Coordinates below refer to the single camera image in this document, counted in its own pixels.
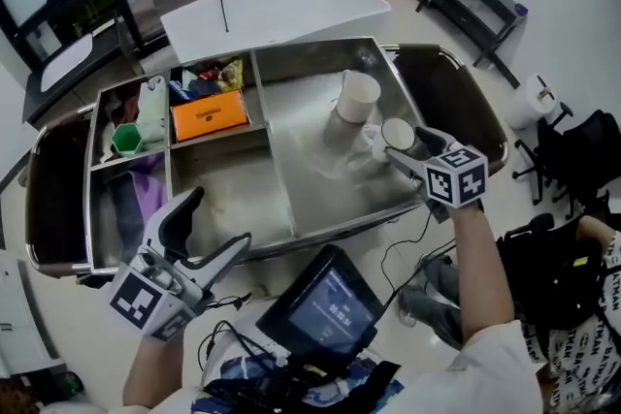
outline cardboard box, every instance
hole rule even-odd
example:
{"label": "cardboard box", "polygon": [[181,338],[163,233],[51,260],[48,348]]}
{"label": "cardboard box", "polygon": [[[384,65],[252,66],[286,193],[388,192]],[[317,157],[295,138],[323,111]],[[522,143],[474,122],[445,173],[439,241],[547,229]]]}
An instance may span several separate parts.
{"label": "cardboard box", "polygon": [[248,124],[240,90],[174,106],[171,114],[178,142]]}

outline display screen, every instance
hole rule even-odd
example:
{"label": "display screen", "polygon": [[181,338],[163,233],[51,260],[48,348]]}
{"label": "display screen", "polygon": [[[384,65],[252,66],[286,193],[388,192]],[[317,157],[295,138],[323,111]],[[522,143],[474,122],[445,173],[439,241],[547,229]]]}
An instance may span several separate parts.
{"label": "display screen", "polygon": [[290,322],[321,346],[349,353],[374,322],[335,270],[329,270],[293,311]]}

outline green cup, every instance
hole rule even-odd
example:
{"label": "green cup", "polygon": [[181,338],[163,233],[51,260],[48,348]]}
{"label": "green cup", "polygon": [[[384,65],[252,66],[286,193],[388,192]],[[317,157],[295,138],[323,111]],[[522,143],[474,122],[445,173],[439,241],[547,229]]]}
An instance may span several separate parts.
{"label": "green cup", "polygon": [[131,157],[143,150],[143,137],[133,123],[119,124],[112,140],[114,148],[123,157]]}

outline white cabinet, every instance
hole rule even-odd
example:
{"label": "white cabinet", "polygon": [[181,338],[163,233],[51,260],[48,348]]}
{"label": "white cabinet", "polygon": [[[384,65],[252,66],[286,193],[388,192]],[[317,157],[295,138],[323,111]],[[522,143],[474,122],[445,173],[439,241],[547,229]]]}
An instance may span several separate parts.
{"label": "white cabinet", "polygon": [[0,250],[0,377],[63,364],[49,355],[23,291],[22,261]]}

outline white floor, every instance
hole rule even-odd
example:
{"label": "white floor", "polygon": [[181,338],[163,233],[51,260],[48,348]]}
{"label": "white floor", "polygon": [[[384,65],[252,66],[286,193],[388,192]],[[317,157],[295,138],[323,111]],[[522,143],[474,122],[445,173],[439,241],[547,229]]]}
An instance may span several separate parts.
{"label": "white floor", "polygon": [[[414,0],[392,0],[391,4],[393,11],[379,38],[382,43],[438,44],[453,51],[469,66],[472,65],[476,50],[456,28],[425,11],[417,14]],[[502,119],[512,91],[508,83],[493,69],[471,68],[471,71],[497,116]],[[513,143],[515,135],[508,129],[506,132],[509,142]],[[524,165],[513,149],[508,165],[491,180],[491,191],[484,204],[496,236],[526,224],[538,212],[551,211],[547,202],[537,209],[533,207],[528,180],[516,182],[511,179],[511,172],[523,169]],[[24,194],[25,191],[14,181],[1,196],[7,247],[21,258],[25,258]],[[554,208],[556,213],[564,213],[566,206]],[[428,210],[421,208],[402,216],[397,223],[342,243],[381,300],[390,295],[390,287],[379,269],[383,251],[394,241],[416,238],[427,215]],[[450,222],[437,225],[432,220],[424,240],[417,245],[402,244],[391,252],[386,264],[387,273],[394,282],[405,281],[421,254],[452,238]],[[214,292],[219,297],[243,295],[254,284],[263,283],[273,295],[277,295],[305,266],[312,253],[307,251],[236,268],[214,288]],[[123,383],[139,340],[109,314],[105,305],[106,290],[82,288],[72,279],[56,280],[32,269],[29,279],[48,332],[68,368],[82,379],[95,403],[108,409],[120,406]],[[196,352],[200,340],[211,332],[218,319],[231,317],[232,314],[226,308],[210,311],[190,325],[185,337],[185,384],[197,384],[199,381]],[[454,352],[439,342],[424,325],[419,324],[414,329],[403,327],[396,317],[394,304],[380,321],[378,329],[376,346],[388,360],[424,369],[439,369],[454,356]]]}

